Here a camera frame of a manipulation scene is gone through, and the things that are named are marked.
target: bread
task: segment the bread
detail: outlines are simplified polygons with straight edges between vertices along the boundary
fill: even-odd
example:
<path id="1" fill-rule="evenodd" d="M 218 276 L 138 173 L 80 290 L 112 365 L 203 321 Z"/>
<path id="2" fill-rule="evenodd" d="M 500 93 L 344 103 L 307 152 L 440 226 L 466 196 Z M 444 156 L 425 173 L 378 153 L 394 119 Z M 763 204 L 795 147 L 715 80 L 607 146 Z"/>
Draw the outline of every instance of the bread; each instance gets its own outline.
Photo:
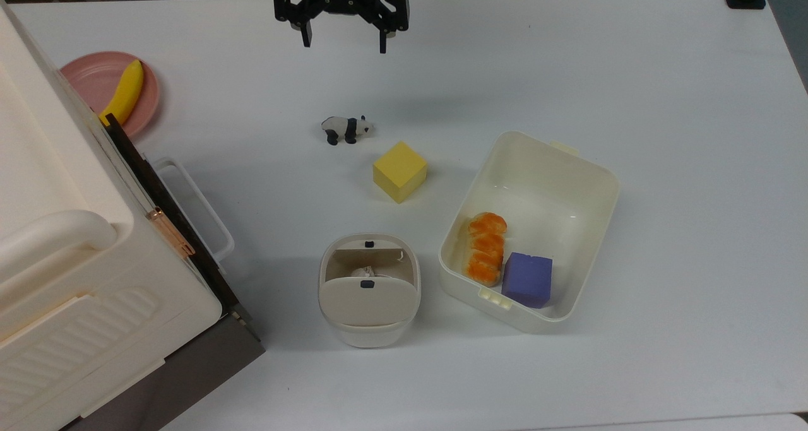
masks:
<path id="1" fill-rule="evenodd" d="M 479 213 L 468 222 L 465 275 L 487 287 L 499 282 L 499 270 L 505 253 L 502 234 L 507 231 L 508 224 L 496 213 Z"/>

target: yellow sponge block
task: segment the yellow sponge block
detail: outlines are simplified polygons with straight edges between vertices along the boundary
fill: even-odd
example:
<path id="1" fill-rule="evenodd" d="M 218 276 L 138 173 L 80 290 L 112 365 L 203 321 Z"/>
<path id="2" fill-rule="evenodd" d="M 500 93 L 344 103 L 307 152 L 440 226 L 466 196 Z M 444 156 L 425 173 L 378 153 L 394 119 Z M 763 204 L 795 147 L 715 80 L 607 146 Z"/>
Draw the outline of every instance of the yellow sponge block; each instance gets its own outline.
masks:
<path id="1" fill-rule="evenodd" d="M 399 141 L 373 163 L 373 182 L 401 204 L 427 180 L 427 160 Z"/>

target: purple block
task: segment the purple block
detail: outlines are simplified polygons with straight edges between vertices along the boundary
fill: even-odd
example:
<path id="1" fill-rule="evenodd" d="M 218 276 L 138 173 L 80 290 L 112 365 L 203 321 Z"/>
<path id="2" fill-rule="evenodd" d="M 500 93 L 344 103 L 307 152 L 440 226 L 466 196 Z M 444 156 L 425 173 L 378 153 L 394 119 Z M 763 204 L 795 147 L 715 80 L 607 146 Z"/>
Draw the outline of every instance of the purple block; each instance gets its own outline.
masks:
<path id="1" fill-rule="evenodd" d="M 553 259 L 511 253 L 502 274 L 502 295 L 525 307 L 541 308 L 550 299 Z"/>

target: toy panda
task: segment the toy panda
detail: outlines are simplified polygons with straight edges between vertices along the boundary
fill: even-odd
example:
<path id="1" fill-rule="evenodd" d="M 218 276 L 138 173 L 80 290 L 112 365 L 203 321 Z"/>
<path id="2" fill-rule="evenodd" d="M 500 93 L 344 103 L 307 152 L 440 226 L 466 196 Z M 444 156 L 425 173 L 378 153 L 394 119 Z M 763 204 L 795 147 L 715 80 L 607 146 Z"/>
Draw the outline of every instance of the toy panda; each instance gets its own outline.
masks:
<path id="1" fill-rule="evenodd" d="M 345 117 L 329 117 L 323 121 L 323 131 L 328 135 L 328 143 L 337 145 L 337 141 L 345 139 L 348 144 L 355 144 L 356 137 L 361 136 L 373 128 L 373 124 L 364 120 L 346 119 Z"/>

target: banana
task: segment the banana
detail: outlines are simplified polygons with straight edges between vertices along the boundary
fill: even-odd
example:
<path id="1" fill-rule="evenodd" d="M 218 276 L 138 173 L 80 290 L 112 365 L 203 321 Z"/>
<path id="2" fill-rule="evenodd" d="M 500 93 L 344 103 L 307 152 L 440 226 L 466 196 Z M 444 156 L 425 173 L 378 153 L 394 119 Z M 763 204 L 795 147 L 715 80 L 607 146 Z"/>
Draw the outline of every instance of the banana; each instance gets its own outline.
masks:
<path id="1" fill-rule="evenodd" d="M 98 118 L 101 118 L 101 123 L 104 126 L 109 126 L 106 115 L 112 114 L 118 123 L 123 126 L 126 119 L 132 114 L 135 103 L 138 103 L 142 88 L 143 66 L 141 61 L 135 60 L 126 66 L 124 74 L 121 75 L 121 80 L 118 81 L 115 95 L 112 96 L 112 100 L 104 108 L 104 111 L 101 111 L 101 114 L 98 115 Z"/>

